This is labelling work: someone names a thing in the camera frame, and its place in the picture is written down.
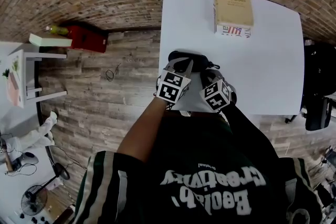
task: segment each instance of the white cloth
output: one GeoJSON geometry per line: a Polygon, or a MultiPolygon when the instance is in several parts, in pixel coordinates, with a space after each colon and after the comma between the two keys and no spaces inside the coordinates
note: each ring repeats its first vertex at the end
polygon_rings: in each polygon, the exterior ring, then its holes
{"type": "MultiPolygon", "coordinates": [[[[46,121],[38,128],[30,131],[22,137],[11,137],[6,140],[7,152],[10,161],[14,161],[22,155],[22,152],[29,147],[45,147],[54,145],[53,136],[50,133],[51,128],[57,123],[54,116],[46,119],[46,121]]],[[[5,162],[5,154],[0,154],[0,162],[5,162]]]]}

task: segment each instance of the beige book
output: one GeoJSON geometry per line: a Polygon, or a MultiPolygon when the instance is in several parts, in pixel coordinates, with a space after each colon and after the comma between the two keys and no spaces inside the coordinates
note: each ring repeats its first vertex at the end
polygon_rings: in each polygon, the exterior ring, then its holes
{"type": "Polygon", "coordinates": [[[251,0],[214,0],[214,13],[215,32],[226,35],[231,31],[229,34],[244,33],[250,37],[254,24],[251,0]]]}

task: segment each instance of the white tabletop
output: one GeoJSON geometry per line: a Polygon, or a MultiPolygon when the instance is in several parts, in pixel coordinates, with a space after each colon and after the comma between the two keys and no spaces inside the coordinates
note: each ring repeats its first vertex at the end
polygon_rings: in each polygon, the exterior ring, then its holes
{"type": "MultiPolygon", "coordinates": [[[[205,55],[220,65],[247,114],[295,115],[305,68],[299,14],[266,0],[251,0],[250,38],[214,34],[213,0],[163,0],[159,73],[173,50],[205,55]]],[[[202,101],[198,74],[173,109],[211,112],[202,101]]]]}

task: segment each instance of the white table leg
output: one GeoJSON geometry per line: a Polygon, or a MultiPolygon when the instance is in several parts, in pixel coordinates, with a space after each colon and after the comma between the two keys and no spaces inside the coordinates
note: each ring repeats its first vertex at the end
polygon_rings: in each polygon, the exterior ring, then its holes
{"type": "Polygon", "coordinates": [[[66,54],[40,54],[39,52],[25,52],[25,58],[58,58],[58,59],[67,59],[66,54]]]}
{"type": "Polygon", "coordinates": [[[26,100],[26,105],[41,102],[41,101],[48,100],[48,99],[55,98],[55,97],[59,97],[59,96],[63,96],[63,95],[66,95],[67,93],[68,93],[67,91],[63,91],[63,92],[56,92],[56,93],[52,93],[52,94],[47,94],[47,95],[36,97],[36,98],[31,98],[31,99],[26,100]]]}
{"type": "Polygon", "coordinates": [[[42,90],[42,88],[36,88],[36,89],[27,90],[27,95],[29,95],[30,93],[33,93],[33,92],[40,92],[41,90],[42,90]]]}

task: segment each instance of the red box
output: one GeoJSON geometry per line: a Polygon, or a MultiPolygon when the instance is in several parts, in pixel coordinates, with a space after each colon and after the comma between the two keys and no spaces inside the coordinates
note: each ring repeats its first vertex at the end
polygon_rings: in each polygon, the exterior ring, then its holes
{"type": "Polygon", "coordinates": [[[104,53],[106,51],[108,34],[98,34],[80,26],[67,26],[68,38],[72,39],[71,48],[104,53]]]}

